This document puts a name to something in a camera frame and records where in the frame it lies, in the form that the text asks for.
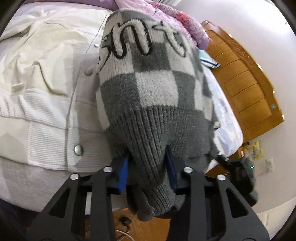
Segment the grey white checkered cardigan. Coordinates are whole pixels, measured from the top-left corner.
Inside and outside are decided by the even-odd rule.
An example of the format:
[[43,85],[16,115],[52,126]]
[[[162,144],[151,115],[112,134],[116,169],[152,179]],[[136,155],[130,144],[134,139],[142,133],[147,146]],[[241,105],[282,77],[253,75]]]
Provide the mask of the grey white checkered cardigan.
[[141,221],[180,209],[165,150],[205,172],[218,155],[214,110],[199,51],[168,23],[122,9],[106,21],[97,67],[99,121],[112,156],[129,150],[127,203]]

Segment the yellow package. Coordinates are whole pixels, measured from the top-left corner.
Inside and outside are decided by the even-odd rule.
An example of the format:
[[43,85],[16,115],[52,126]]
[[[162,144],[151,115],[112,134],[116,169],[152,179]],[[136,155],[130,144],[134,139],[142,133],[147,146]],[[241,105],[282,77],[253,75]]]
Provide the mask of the yellow package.
[[257,141],[242,147],[241,156],[246,157],[250,160],[257,160],[263,158],[262,141]]

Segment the blue striped pillow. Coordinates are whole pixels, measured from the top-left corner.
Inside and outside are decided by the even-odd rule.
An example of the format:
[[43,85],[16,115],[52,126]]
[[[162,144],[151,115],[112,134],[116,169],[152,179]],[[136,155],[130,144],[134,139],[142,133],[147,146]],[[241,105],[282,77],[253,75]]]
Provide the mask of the blue striped pillow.
[[199,50],[199,59],[203,65],[208,68],[216,69],[221,65],[216,60],[214,60],[205,50]]

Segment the white button jacket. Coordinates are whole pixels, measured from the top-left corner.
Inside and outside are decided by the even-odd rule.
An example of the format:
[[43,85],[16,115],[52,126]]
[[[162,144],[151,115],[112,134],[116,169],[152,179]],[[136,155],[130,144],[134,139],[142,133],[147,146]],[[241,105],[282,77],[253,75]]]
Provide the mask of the white button jacket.
[[16,12],[1,36],[1,157],[71,172],[111,162],[95,100],[109,14],[51,4]]

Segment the purple floral quilt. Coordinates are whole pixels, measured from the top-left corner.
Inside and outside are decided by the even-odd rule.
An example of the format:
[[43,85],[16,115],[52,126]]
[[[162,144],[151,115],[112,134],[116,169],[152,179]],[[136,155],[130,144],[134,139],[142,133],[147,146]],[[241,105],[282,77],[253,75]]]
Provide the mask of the purple floral quilt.
[[200,23],[191,16],[155,1],[65,1],[65,3],[97,6],[112,10],[111,17],[127,14],[130,23],[115,24],[115,31],[126,26],[137,27],[147,23],[151,31],[163,32],[177,52],[186,51],[186,45],[204,50],[208,47],[208,36]]

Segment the wooden bed headboard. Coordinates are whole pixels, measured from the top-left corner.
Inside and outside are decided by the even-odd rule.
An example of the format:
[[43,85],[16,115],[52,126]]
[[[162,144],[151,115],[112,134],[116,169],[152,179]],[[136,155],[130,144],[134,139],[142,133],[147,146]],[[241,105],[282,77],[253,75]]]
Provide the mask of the wooden bed headboard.
[[210,21],[201,25],[209,39],[206,51],[220,64],[212,72],[238,120],[243,141],[249,142],[283,123],[275,89],[261,66],[222,28]]

